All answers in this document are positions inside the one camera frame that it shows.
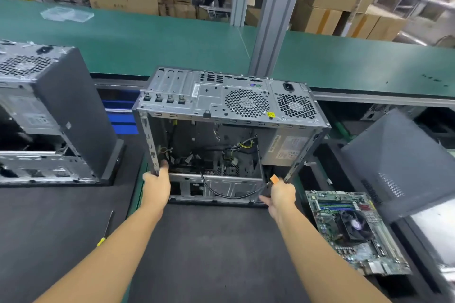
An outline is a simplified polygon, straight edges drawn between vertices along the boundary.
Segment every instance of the yellow screwdriver handle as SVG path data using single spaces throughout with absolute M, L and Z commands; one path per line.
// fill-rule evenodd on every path
M 99 247 L 99 246 L 101 245 L 101 243 L 104 242 L 105 239 L 106 239 L 106 237 L 103 237 L 103 238 L 98 242 L 98 244 L 97 244 L 96 246 Z

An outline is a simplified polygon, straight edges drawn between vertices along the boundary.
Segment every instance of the gray computer tower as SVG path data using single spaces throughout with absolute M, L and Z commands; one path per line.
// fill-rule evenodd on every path
M 171 199 L 254 204 L 272 174 L 291 181 L 330 125 L 302 83 L 160 67 L 133 113 Z
M 101 183 L 122 152 L 77 48 L 0 42 L 0 184 Z

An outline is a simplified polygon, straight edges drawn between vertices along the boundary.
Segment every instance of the black cable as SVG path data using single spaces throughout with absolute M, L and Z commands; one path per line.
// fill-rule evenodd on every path
M 256 189 L 255 191 L 251 192 L 251 193 L 248 193 L 248 194 L 245 194 L 243 195 L 242 197 L 228 197 L 227 195 L 224 195 L 224 194 L 220 194 L 220 193 L 217 193 L 216 191 L 214 191 L 213 189 L 211 189 L 209 187 L 209 185 L 207 184 L 207 182 L 205 182 L 205 178 L 204 178 L 204 174 L 202 174 L 202 170 L 201 170 L 201 178 L 202 178 L 202 183 L 204 184 L 204 186 L 209 190 L 211 191 L 213 194 L 219 196 L 219 197 L 225 197 L 226 199 L 243 199 L 243 198 L 246 198 L 246 197 L 249 197 L 250 195 L 253 195 L 255 193 L 257 193 L 258 191 L 260 191 L 261 189 L 264 189 L 267 184 L 265 184 L 263 187 L 259 188 L 259 189 Z

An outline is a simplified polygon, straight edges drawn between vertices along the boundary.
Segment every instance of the rear case fan grille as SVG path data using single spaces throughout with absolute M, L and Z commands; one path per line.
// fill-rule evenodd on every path
M 0 63 L 0 76 L 30 78 L 46 69 L 52 62 L 50 58 L 18 55 Z
M 279 94 L 277 97 L 280 110 L 288 117 L 314 119 L 316 110 L 309 97 Z
M 268 110 L 264 96 L 247 89 L 231 91 L 226 95 L 224 103 L 232 112 L 243 117 L 258 117 Z

